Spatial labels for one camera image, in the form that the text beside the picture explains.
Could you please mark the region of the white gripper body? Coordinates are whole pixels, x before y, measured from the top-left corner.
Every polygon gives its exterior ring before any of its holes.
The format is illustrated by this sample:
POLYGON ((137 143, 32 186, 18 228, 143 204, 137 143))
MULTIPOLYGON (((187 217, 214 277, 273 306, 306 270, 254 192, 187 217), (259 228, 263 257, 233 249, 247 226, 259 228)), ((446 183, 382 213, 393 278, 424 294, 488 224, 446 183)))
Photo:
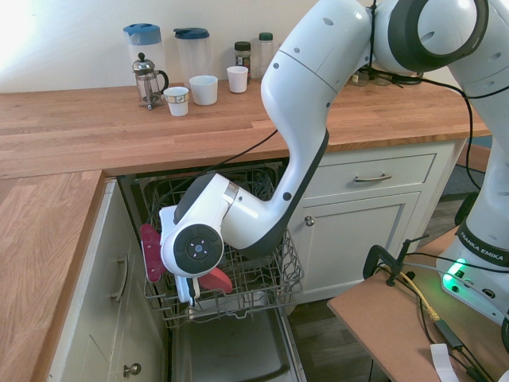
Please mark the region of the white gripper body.
POLYGON ((195 306, 196 300, 200 297, 198 278, 185 278, 176 275, 175 281, 180 302, 187 302, 190 306, 195 306))

